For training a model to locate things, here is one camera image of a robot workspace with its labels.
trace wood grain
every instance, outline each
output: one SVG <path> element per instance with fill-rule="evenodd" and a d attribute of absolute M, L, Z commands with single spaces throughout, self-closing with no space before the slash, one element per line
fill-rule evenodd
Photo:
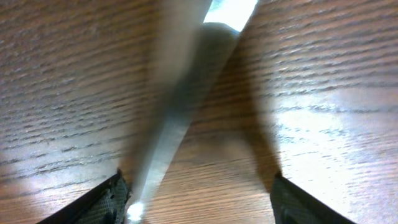
<path fill-rule="evenodd" d="M 398 2 L 262 1 L 150 223 L 273 223 L 272 176 L 357 223 L 398 223 Z M 0 2 L 0 222 L 133 181 L 159 2 Z"/>

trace knife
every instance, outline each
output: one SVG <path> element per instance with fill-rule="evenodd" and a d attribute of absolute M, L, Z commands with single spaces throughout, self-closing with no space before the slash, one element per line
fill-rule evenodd
<path fill-rule="evenodd" d="M 193 35 L 182 35 L 182 38 L 196 38 L 192 41 L 195 46 L 188 50 L 192 52 L 185 53 L 192 57 L 185 62 L 189 65 L 187 69 L 178 71 L 181 74 L 171 74 L 177 81 L 163 100 L 160 119 L 134 179 L 131 197 L 126 203 L 125 223 L 142 223 L 145 210 L 187 132 L 195 109 L 225 66 L 256 4 L 257 0 L 212 0 L 203 22 L 192 31 Z M 176 42 L 189 42 L 178 39 L 178 36 L 175 38 Z M 169 71 L 165 71 L 162 75 L 167 79 Z"/>

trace knife blade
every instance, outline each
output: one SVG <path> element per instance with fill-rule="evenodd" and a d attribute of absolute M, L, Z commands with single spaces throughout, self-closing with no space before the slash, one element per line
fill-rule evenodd
<path fill-rule="evenodd" d="M 165 98 L 161 118 L 134 180 L 132 195 L 126 204 L 125 223 L 142 222 L 145 210 L 159 188 L 195 110 L 225 66 L 256 4 L 257 0 L 213 0 L 203 22 L 193 30 L 194 35 L 186 35 L 187 38 L 196 38 L 196 41 L 191 42 L 195 46 L 190 47 L 193 57 L 189 62 L 184 62 L 189 64 L 187 69 L 179 70 L 181 74 L 173 74 L 178 80 Z"/>

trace wooden table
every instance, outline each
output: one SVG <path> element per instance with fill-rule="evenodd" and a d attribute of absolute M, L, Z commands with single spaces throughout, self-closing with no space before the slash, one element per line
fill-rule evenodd
<path fill-rule="evenodd" d="M 0 2 L 1 223 L 37 222 L 117 167 L 132 181 L 158 6 Z M 398 223 L 397 69 L 395 0 L 261 2 L 149 222 L 273 223 L 281 169 L 355 222 Z"/>

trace wooden surface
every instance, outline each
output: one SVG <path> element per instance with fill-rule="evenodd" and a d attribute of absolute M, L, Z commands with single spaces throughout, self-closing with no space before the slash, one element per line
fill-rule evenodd
<path fill-rule="evenodd" d="M 132 181 L 158 18 L 145 0 L 0 2 L 1 223 L 37 222 L 119 166 Z M 273 223 L 282 169 L 355 222 L 398 223 L 397 19 L 395 0 L 261 2 L 149 222 Z"/>

